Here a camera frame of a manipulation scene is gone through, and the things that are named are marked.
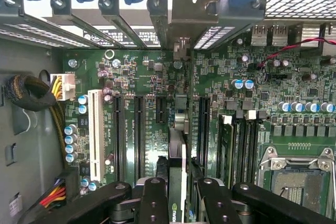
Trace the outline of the RAM stick black label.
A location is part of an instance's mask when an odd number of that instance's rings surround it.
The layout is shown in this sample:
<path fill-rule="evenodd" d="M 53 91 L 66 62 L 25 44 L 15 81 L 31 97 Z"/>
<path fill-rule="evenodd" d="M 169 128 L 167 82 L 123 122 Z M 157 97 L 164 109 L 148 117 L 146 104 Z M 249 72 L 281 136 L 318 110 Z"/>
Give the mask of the RAM stick black label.
<path fill-rule="evenodd" d="M 233 158 L 233 132 L 232 125 L 233 117 L 231 115 L 221 114 L 219 118 L 218 131 L 218 178 L 220 178 L 224 185 L 230 187 L 231 185 L 231 171 Z"/>

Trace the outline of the black RAM slot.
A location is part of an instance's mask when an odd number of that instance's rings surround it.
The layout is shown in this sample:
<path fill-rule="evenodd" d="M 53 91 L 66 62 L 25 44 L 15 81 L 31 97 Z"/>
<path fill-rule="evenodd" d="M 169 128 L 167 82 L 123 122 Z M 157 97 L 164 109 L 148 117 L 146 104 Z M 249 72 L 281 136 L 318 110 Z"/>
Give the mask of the black RAM slot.
<path fill-rule="evenodd" d="M 250 168 L 250 148 L 252 143 L 252 134 L 253 134 L 253 120 L 250 118 L 247 113 L 245 116 L 246 129 L 245 129 L 245 150 L 244 150 L 244 181 L 249 181 L 249 168 Z"/>
<path fill-rule="evenodd" d="M 259 111 L 256 112 L 256 120 L 253 124 L 253 139 L 251 145 L 251 179 L 252 183 L 255 182 L 255 175 L 256 175 L 256 163 L 257 163 L 257 149 L 258 149 L 258 132 L 259 132 Z"/>
<path fill-rule="evenodd" d="M 235 182 L 241 179 L 242 169 L 242 151 L 243 151 L 243 137 L 244 137 L 244 113 L 243 110 L 237 110 L 235 114 Z"/>

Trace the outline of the long black expansion slot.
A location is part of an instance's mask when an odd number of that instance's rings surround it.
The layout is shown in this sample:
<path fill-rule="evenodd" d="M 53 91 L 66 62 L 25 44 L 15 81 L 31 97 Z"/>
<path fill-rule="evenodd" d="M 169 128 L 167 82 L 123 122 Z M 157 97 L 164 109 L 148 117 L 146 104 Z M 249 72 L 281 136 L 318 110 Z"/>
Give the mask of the long black expansion slot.
<path fill-rule="evenodd" d="M 210 101 L 209 97 L 200 97 L 198 110 L 197 154 L 204 176 L 207 173 Z"/>
<path fill-rule="evenodd" d="M 114 126 L 114 171 L 116 180 L 125 181 L 125 126 L 124 99 L 120 94 L 113 96 Z"/>
<path fill-rule="evenodd" d="M 135 179 L 144 177 L 145 171 L 145 98 L 134 97 L 134 143 L 135 143 Z"/>

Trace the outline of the CPU socket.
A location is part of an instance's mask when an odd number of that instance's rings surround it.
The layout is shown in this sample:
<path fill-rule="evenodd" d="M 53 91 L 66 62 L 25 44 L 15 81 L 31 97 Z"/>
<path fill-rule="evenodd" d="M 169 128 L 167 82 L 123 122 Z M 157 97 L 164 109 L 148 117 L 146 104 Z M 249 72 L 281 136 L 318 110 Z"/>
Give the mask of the CPU socket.
<path fill-rule="evenodd" d="M 328 218 L 336 213 L 336 159 L 331 148 L 318 155 L 280 155 L 264 151 L 256 185 Z"/>

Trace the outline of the white PCI expansion slot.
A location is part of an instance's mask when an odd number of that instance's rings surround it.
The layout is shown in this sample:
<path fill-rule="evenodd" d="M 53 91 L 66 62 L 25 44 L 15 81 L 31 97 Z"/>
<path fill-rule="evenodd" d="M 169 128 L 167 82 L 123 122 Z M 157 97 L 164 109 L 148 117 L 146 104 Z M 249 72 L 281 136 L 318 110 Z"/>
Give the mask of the white PCI expansion slot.
<path fill-rule="evenodd" d="M 101 182 L 104 177 L 104 119 L 102 90 L 88 91 L 90 178 Z"/>

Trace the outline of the short black expansion slot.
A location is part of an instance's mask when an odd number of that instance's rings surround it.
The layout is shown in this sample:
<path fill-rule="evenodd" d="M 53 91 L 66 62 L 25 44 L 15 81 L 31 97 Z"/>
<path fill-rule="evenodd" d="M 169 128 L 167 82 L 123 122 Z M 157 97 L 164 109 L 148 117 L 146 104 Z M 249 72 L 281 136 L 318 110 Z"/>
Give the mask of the short black expansion slot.
<path fill-rule="evenodd" d="M 156 123 L 164 124 L 167 122 L 167 98 L 158 95 L 156 101 Z"/>

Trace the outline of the green motherboard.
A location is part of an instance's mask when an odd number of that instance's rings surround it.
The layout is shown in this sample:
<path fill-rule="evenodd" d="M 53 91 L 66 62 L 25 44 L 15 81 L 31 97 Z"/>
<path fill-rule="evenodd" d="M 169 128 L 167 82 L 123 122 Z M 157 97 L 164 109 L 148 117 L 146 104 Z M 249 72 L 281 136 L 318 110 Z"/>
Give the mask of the green motherboard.
<path fill-rule="evenodd" d="M 221 114 L 233 117 L 232 188 L 235 182 L 235 114 L 243 110 L 256 120 L 259 132 L 256 177 L 264 151 L 274 146 L 280 155 L 318 155 L 329 147 L 336 159 L 336 31 L 332 26 L 256 26 L 221 48 L 209 51 L 201 42 L 192 52 L 191 155 L 187 161 L 188 220 L 198 219 L 196 183 L 199 177 L 218 178 L 218 131 Z M 134 97 L 145 98 L 145 174 L 156 177 L 160 156 L 167 158 L 169 130 L 174 123 L 174 95 L 186 74 L 173 66 L 170 51 L 71 50 L 64 53 L 65 73 L 75 75 L 76 97 L 65 103 L 67 162 L 77 168 L 79 195 L 117 181 L 114 171 L 113 96 L 124 99 L 125 181 L 134 186 Z M 102 90 L 104 177 L 90 178 L 88 91 Z M 156 97 L 167 98 L 167 122 L 156 123 Z M 197 154 L 200 97 L 210 98 L 207 173 Z M 241 179 L 244 181 L 244 143 Z M 249 181 L 251 179 L 251 156 Z"/>

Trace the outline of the white power connector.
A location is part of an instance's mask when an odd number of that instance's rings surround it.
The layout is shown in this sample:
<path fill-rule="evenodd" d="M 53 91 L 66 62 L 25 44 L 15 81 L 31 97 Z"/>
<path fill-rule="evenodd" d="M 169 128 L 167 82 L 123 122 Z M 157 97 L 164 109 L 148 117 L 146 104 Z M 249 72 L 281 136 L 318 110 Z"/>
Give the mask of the white power connector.
<path fill-rule="evenodd" d="M 73 101 L 76 97 L 75 75 L 72 73 L 58 73 L 50 75 L 51 93 L 57 101 Z"/>

